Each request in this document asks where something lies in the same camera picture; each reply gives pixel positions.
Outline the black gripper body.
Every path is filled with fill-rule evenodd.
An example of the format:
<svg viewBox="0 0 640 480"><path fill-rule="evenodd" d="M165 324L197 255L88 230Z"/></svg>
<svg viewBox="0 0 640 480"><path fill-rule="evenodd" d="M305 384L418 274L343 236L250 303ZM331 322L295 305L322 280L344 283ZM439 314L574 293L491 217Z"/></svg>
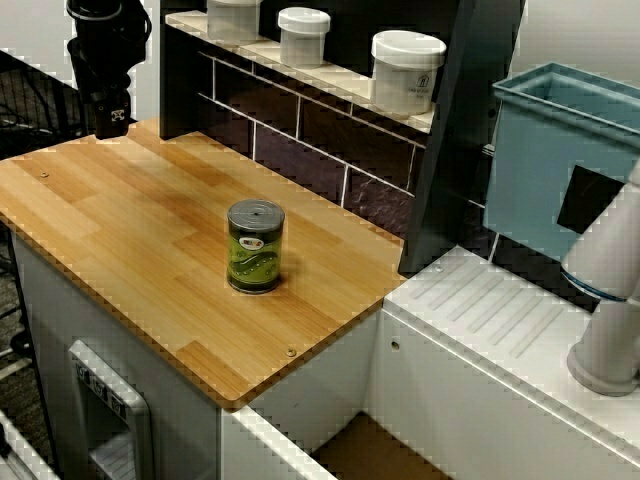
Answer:
<svg viewBox="0 0 640 480"><path fill-rule="evenodd" d="M99 76L86 62L74 65L82 102L90 107L96 126L128 126L131 120L131 97L127 73Z"/></svg>

